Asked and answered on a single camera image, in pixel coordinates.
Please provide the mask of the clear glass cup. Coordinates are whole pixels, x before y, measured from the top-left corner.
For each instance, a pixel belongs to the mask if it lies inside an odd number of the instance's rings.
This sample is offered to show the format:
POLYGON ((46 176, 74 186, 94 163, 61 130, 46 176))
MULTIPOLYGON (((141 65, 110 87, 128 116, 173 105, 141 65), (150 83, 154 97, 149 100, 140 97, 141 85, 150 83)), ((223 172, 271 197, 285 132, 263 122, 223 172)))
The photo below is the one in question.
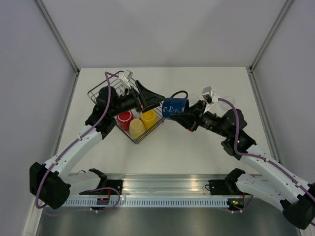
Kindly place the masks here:
POLYGON ((219 106, 223 111, 228 111, 231 109, 229 104, 235 105, 235 100, 232 96, 225 96, 219 99, 219 106))
POLYGON ((199 97, 195 94, 190 94, 188 96, 188 100, 189 100, 189 105, 193 106, 194 104, 196 104, 199 100, 199 97))

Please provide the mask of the blue mug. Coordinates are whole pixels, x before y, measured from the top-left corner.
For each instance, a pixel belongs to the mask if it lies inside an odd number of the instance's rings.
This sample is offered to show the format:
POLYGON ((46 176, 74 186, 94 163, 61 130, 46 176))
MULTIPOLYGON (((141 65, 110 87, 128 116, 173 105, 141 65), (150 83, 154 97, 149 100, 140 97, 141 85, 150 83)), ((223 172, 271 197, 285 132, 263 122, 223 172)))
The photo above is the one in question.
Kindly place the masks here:
POLYGON ((188 108, 188 93, 185 90, 180 90, 164 100, 162 105, 162 117, 165 119, 170 119, 172 115, 181 114, 188 108), (179 95, 180 93, 185 94, 185 97, 176 97, 176 95, 179 95))

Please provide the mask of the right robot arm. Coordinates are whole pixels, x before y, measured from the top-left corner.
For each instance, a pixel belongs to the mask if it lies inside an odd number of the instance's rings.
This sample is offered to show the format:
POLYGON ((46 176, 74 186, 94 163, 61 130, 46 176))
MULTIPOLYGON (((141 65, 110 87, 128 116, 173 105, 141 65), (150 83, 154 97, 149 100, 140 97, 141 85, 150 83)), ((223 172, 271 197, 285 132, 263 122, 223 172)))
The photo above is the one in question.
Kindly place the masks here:
POLYGON ((268 183, 254 180, 242 170, 234 170, 225 178, 225 189, 230 194, 248 193, 279 209, 293 226, 305 230, 314 225, 315 185, 290 172, 266 154, 243 128, 247 125, 241 110, 220 99, 231 108, 222 117, 205 110, 205 102, 198 101, 181 114, 171 115, 171 120, 193 132, 198 127, 225 138, 224 151, 238 161, 255 169, 268 183))

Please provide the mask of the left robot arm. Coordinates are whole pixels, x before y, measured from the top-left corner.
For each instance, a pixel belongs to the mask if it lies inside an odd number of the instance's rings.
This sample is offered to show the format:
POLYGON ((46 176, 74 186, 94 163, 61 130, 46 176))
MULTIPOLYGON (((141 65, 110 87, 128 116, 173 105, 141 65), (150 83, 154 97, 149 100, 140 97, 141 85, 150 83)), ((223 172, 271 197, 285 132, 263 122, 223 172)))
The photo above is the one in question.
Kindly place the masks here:
POLYGON ((104 140, 116 125, 115 117, 136 110, 146 112, 160 105, 164 96, 135 82, 125 95, 107 85, 100 89, 92 114, 85 121, 79 135, 63 151, 44 164, 35 162, 30 167, 30 192, 35 195, 38 209, 61 207, 69 196, 94 191, 101 195, 107 190, 107 175, 97 169, 70 176, 71 170, 95 145, 104 140))

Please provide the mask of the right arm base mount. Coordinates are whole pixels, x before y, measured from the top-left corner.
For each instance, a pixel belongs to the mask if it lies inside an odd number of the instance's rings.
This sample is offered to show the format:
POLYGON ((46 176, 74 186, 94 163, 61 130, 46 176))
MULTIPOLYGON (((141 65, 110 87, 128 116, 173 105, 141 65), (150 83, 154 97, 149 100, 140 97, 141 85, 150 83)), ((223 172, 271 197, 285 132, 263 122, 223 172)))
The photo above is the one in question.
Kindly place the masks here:
POLYGON ((225 185, 225 180, 223 179, 212 179, 209 180, 207 184, 204 185, 204 188, 210 192, 212 196, 232 196, 240 195, 239 192, 232 192, 225 185))

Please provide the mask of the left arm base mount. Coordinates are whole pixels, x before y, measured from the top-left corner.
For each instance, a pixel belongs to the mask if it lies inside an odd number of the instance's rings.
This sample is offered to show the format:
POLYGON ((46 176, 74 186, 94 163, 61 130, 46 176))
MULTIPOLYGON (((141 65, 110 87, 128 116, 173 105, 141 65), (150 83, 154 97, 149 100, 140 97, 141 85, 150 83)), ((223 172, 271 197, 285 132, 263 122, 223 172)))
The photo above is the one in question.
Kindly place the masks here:
POLYGON ((119 194, 122 193, 123 189, 123 181, 121 179, 108 179, 108 176, 95 169, 89 169, 89 172, 96 174, 100 178, 100 182, 98 186, 95 188, 97 191, 83 191, 80 192, 79 195, 117 195, 117 192, 111 189, 102 189, 104 187, 111 187, 116 189, 119 194))

